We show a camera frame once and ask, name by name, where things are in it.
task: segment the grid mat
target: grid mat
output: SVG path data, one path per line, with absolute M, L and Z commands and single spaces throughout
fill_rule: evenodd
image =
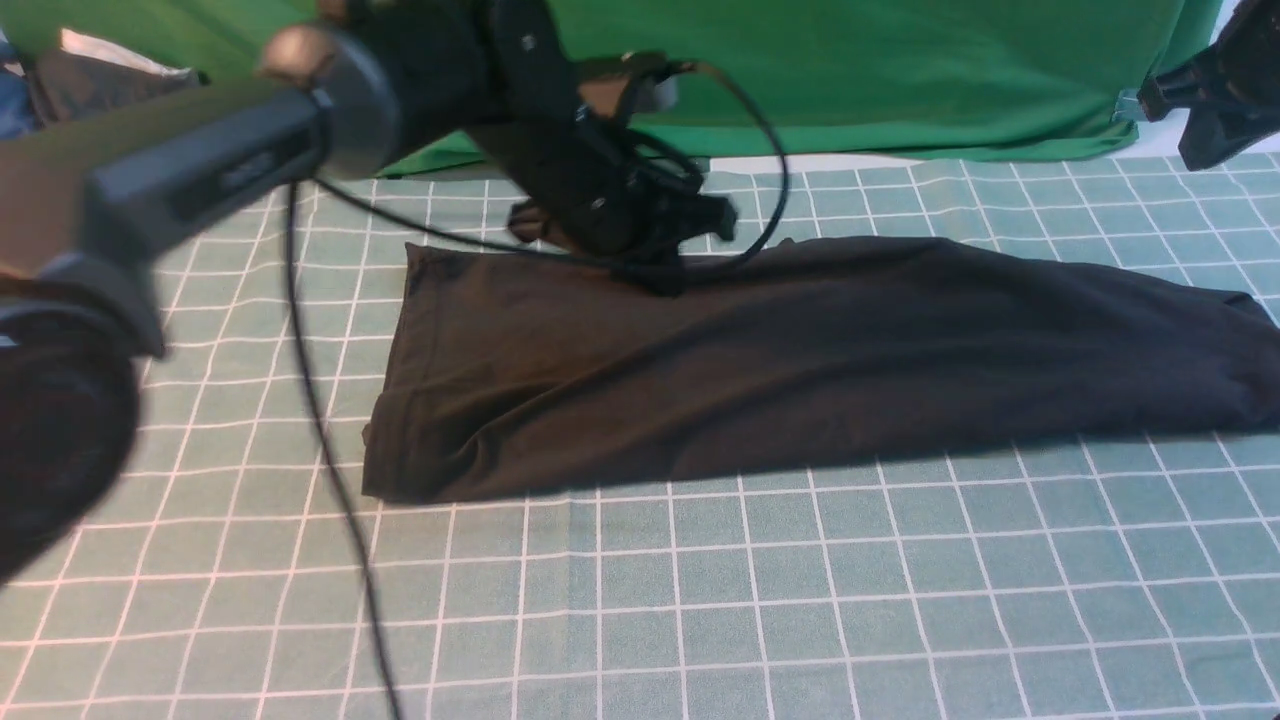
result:
M 1280 168 L 1245 155 L 797 176 L 778 237 L 940 234 L 1280 310 Z M 750 242 L 777 178 L 713 174 Z M 502 227 L 500 181 L 353 186 Z M 0 593 L 4 720 L 378 719 L 280 300 L 276 193 L 169 256 L 127 482 Z M 306 200 L 302 288 L 353 488 L 421 237 Z M 709 241 L 690 243 L 712 251 Z M 361 501 L 411 717 L 1268 720 L 1280 436 L 1010 450 L 438 509 Z

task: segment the folded black shirt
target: folded black shirt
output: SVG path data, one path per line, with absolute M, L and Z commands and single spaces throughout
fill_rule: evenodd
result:
M 788 241 L 672 300 L 516 255 L 407 251 L 365 432 L 364 491 L 393 502 L 1280 420 L 1262 306 L 1116 268 Z

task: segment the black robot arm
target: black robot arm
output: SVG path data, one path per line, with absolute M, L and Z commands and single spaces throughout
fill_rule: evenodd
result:
M 662 266 L 650 290 L 680 292 L 678 242 L 730 240 L 736 214 L 626 128 L 673 72 L 571 63 L 544 0 L 397 0 L 283 29 L 256 77 L 0 145 L 0 584 L 125 462 L 131 359 L 165 354 L 156 259 L 282 183 L 370 177 L 461 129 L 530 196 L 521 240 Z

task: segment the teal mat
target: teal mat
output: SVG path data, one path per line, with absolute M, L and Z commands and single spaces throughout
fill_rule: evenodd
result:
M 749 242 L 777 178 L 712 183 Z M 942 234 L 1280 310 L 1268 155 L 1194 176 L 1165 159 L 937 161 L 797 184 L 780 237 Z M 358 188 L 495 240 L 517 195 L 500 181 Z M 146 369 L 128 479 L 0 593 L 4 720 L 385 716 L 284 342 L 279 201 L 165 261 L 175 354 Z M 421 238 L 315 197 L 302 222 L 312 346 L 357 487 L 402 243 Z M 1280 436 L 361 507 L 416 719 L 1280 712 Z

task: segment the cutting mat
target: cutting mat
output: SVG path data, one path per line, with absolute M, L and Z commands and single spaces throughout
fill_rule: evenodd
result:
M 1280 169 L 1164 158 L 805 173 L 778 237 L 941 234 L 1280 306 Z M 777 177 L 716 173 L 742 241 Z M 502 181 L 353 186 L 499 240 Z M 307 191 L 302 286 L 358 488 L 401 233 Z M 125 482 L 0 593 L 4 720 L 384 717 L 285 342 L 275 195 L 168 258 Z M 892 413 L 892 407 L 886 407 Z M 436 509 L 367 498 L 412 717 L 1280 711 L 1280 437 L 1010 448 Z

